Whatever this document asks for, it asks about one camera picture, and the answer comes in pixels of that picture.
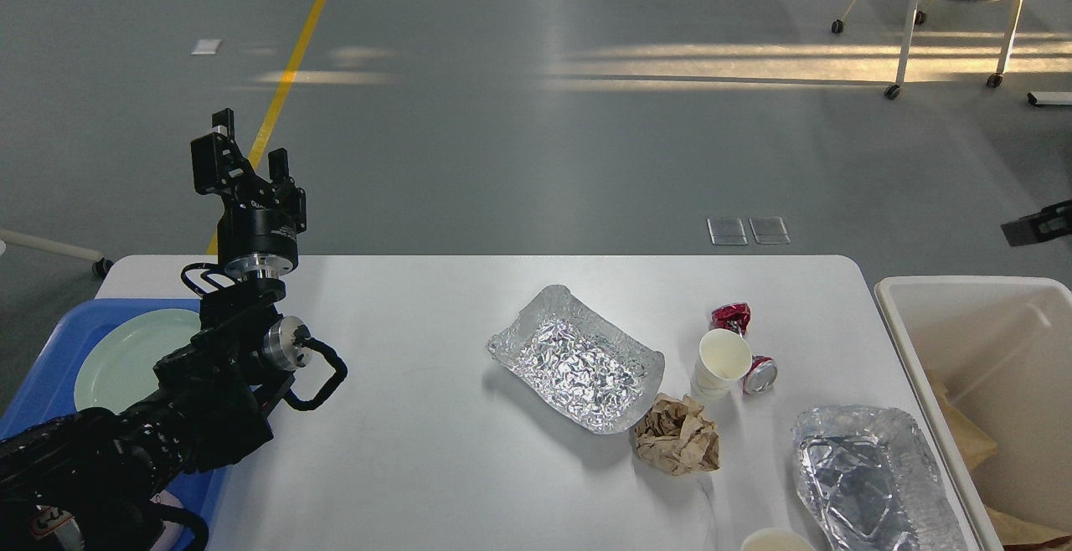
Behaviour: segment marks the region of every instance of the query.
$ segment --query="black cable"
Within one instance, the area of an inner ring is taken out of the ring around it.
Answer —
[[[299,399],[297,394],[294,393],[294,390],[287,390],[286,396],[283,397],[283,400],[285,400],[291,408],[295,411],[313,411],[324,404],[324,401],[328,400],[328,397],[334,393],[339,385],[342,384],[342,381],[346,378],[346,374],[349,370],[346,368],[346,363],[339,358],[334,348],[325,344],[325,342],[321,342],[314,338],[309,338],[308,340],[302,341],[301,345],[318,353],[324,357],[324,360],[328,361],[328,364],[336,369],[336,372],[333,372],[331,377],[328,377],[328,381],[321,386],[319,391],[316,392],[316,396],[314,396],[313,399],[308,401]]]
[[[205,547],[208,546],[208,524],[198,513],[182,507],[172,507],[152,502],[146,506],[145,512],[165,522],[190,528],[190,534],[194,535],[194,539],[190,541],[190,545],[187,545],[183,551],[205,551]]]
[[[187,265],[182,269],[182,272],[179,273],[179,279],[182,281],[182,284],[185,285],[188,288],[190,288],[191,292],[196,294],[198,298],[204,298],[204,296],[208,294],[208,292],[206,292],[205,288],[200,287],[198,284],[195,284],[194,281],[191,281],[190,278],[187,276],[187,273],[194,270],[203,271],[200,273],[200,280],[203,280],[205,283],[208,283],[215,288],[224,288],[224,286],[220,284],[218,281],[212,281],[211,279],[208,279],[208,276],[210,276],[210,273],[214,273],[214,276],[219,277],[225,277],[230,281],[234,281],[234,283],[238,283],[238,281],[234,277],[230,277],[228,276],[228,273],[225,273],[222,270],[220,270],[220,267],[218,265],[209,263],[194,263],[192,265]]]

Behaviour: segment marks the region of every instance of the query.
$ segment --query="green plate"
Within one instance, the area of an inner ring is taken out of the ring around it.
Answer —
[[[74,405],[78,411],[125,411],[157,391],[152,366],[189,344],[199,330],[197,313],[182,308],[164,308],[123,323],[93,346],[78,369]]]

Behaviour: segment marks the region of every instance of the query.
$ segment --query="crushed soda can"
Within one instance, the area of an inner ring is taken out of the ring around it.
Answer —
[[[745,334],[751,322],[751,309],[745,302],[726,304],[711,313],[712,329],[729,329],[736,334]]]
[[[751,368],[741,378],[741,390],[750,397],[769,392],[777,376],[778,363],[771,357],[756,355],[751,357]]]

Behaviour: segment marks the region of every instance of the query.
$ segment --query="yellow floor line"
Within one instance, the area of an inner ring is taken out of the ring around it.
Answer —
[[[287,93],[291,92],[294,75],[298,73],[298,68],[301,66],[301,58],[306,56],[306,48],[309,47],[309,41],[316,29],[316,23],[321,19],[321,12],[323,12],[326,1],[313,1],[313,9],[309,10],[309,17],[306,17],[306,25],[301,29],[301,35],[298,36],[298,43],[295,44],[294,51],[291,51],[291,60],[286,62],[286,71],[283,71],[283,77],[280,78],[279,86],[276,88],[276,96],[272,96],[271,105],[268,105],[268,113],[265,113],[264,122],[260,123],[260,130],[257,131],[253,148],[250,149],[249,161],[254,169],[260,163],[260,157],[264,155],[265,147],[268,147],[268,139],[271,138],[271,132],[276,128],[277,120],[279,120],[280,111],[283,111],[283,104],[286,102]],[[209,242],[208,250],[205,253],[215,254],[217,242],[217,234],[213,233],[212,241]]]

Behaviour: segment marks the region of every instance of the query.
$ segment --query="paper cup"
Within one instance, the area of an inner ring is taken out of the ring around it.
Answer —
[[[706,398],[725,394],[751,367],[748,342],[728,329],[712,329],[700,340],[693,387]]]
[[[815,551],[815,547],[796,533],[781,528],[762,528],[744,539],[741,551]]]

